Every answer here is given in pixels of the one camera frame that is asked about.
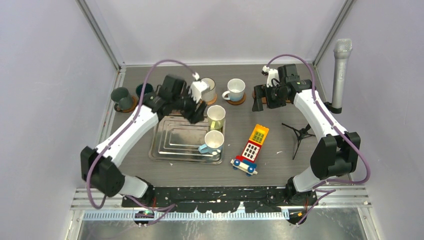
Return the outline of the brown wooden coaster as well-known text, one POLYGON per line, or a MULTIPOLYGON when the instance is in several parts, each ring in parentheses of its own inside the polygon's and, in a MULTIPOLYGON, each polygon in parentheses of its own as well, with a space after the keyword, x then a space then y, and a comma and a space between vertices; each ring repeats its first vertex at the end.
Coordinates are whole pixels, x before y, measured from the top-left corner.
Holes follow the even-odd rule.
POLYGON ((121 109, 120 107, 119 107, 119 104, 118 103, 116 103, 115 105, 114 105, 114 110, 116 111, 116 112, 119 112, 119 113, 130 113, 130 112, 132 112, 132 111, 134 111, 135 110, 135 108, 136 108, 136 106, 138 105, 138 99, 135 97, 135 96, 131 96, 131 99, 132 99, 132 105, 131 105, 131 107, 130 108, 128 108, 128 109, 121 109))
MULTIPOLYGON (((253 91, 252 92, 252 97, 253 97, 253 99, 255 100, 256 99, 256 93, 253 91)), ((266 99, 266 97, 262 97, 261 98, 261 103, 263 104, 263 105, 265 105, 266 103, 267 103, 267 99, 266 99)))
POLYGON ((244 93, 243 96, 242 96, 242 98, 240 100, 238 100, 238 101, 232 101, 232 100, 226 100, 226 101, 230 105, 239 106, 239 105, 243 104, 245 102, 245 100, 246 100, 246 94, 244 93))

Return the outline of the dark teal cup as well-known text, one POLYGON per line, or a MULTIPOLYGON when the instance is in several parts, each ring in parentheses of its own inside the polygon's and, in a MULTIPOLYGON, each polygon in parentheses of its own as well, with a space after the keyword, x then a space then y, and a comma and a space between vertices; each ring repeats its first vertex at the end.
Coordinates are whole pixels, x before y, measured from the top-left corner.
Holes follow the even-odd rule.
POLYGON ((138 96, 138 98, 140 98, 143 94, 148 94, 151 93, 153 91, 153 86, 150 83, 142 83, 140 85, 138 85, 135 89, 135 93, 138 96))

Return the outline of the white metallic cup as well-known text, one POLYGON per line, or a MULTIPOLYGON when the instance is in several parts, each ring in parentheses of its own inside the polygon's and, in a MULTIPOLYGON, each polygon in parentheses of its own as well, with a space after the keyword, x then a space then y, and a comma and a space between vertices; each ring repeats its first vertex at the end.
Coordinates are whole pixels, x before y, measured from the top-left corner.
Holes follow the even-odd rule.
POLYGON ((202 82, 206 83, 209 88, 202 93, 201 99, 204 102, 210 101, 213 99, 214 95, 216 94, 216 83, 212 78, 205 77, 201 79, 202 82))

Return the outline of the silver metal tray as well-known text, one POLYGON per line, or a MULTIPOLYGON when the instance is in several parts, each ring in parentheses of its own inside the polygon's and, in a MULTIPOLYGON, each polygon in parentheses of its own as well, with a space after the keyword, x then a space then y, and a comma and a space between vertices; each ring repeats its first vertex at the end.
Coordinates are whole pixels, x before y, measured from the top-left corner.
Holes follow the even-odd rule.
POLYGON ((153 129, 149 157, 153 161, 218 165, 223 160, 222 152, 213 155, 198 151, 209 129, 206 116, 196 124, 181 114, 165 116, 153 129))

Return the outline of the grey white cup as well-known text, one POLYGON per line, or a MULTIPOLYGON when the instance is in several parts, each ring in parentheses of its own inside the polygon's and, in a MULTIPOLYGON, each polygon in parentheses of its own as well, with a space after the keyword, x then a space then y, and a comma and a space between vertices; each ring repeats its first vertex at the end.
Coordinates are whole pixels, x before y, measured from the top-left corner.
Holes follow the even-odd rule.
POLYGON ((239 78, 233 78, 227 83, 227 91, 221 97, 224 100, 239 101, 245 92, 246 84, 239 78))

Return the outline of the dark grey cup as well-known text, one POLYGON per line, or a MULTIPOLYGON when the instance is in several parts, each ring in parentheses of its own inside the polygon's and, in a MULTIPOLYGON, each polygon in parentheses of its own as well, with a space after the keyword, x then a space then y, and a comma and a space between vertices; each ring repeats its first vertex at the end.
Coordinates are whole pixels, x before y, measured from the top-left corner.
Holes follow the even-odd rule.
POLYGON ((114 105, 118 104, 122 110, 129 109, 132 105, 132 95, 125 87, 114 89, 110 94, 110 98, 114 102, 114 105))

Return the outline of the light blue handled cup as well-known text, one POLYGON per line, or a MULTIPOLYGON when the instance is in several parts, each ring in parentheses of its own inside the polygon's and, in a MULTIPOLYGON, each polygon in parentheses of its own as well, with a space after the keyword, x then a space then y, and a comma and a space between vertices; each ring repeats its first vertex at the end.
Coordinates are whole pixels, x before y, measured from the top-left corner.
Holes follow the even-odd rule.
POLYGON ((225 137, 222 132, 218 130, 209 131, 204 137, 204 144, 198 147, 201 154, 212 154, 213 156, 222 153, 225 137))

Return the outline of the light patterned wooden coaster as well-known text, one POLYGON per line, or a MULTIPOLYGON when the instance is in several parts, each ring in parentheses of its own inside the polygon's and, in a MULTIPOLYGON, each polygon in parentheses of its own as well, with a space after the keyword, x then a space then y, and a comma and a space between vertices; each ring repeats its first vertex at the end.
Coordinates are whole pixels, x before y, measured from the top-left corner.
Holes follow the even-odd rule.
POLYGON ((218 98, 218 96, 217 96, 217 94, 215 94, 215 95, 214 95, 214 97, 212 98, 212 100, 207 101, 207 102, 206 102, 206 104, 207 104, 208 106, 210 106, 210 105, 214 104, 214 103, 217 101, 217 98, 218 98))

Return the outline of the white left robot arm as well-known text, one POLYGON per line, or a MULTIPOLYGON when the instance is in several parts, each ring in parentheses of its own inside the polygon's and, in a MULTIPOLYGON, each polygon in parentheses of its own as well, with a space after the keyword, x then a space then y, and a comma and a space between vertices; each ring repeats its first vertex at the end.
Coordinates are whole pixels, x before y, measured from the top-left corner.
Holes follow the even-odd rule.
POLYGON ((148 190, 150 184, 140 177, 121 173, 119 166, 142 136, 172 111, 179 111, 191 124, 203 121, 207 104, 202 94, 209 88, 201 80, 187 86, 184 79, 166 75, 158 91, 141 96, 142 104, 118 130, 95 148, 86 146, 81 151, 82 179, 108 197, 130 195, 141 207, 148 207, 154 199, 148 190))

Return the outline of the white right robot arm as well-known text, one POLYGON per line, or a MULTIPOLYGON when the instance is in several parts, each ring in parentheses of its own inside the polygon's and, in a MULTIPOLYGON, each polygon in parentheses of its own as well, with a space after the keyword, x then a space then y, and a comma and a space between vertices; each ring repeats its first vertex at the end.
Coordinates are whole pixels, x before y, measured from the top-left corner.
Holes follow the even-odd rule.
POLYGON ((265 65, 262 74, 267 80, 253 88, 252 111, 260 112, 264 107, 276 109, 290 102, 307 120, 307 126, 299 130, 298 139, 303 139, 309 130, 313 130, 318 141, 309 167, 291 177, 285 185, 286 202, 299 205, 320 183, 333 181, 356 170, 361 138, 336 122, 319 98, 312 81, 301 80, 294 64, 277 69, 265 65))

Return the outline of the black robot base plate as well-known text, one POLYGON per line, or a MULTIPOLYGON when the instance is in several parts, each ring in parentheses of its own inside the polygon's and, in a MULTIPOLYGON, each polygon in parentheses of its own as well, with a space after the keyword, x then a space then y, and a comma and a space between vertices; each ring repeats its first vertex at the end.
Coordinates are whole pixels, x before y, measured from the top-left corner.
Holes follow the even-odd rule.
POLYGON ((175 205, 172 212, 276 213, 282 207, 294 206, 305 210, 317 201, 314 192, 290 195, 278 186, 213 186, 213 187, 150 187, 147 193, 135 200, 125 196, 122 207, 133 208, 144 204, 153 208, 175 205))

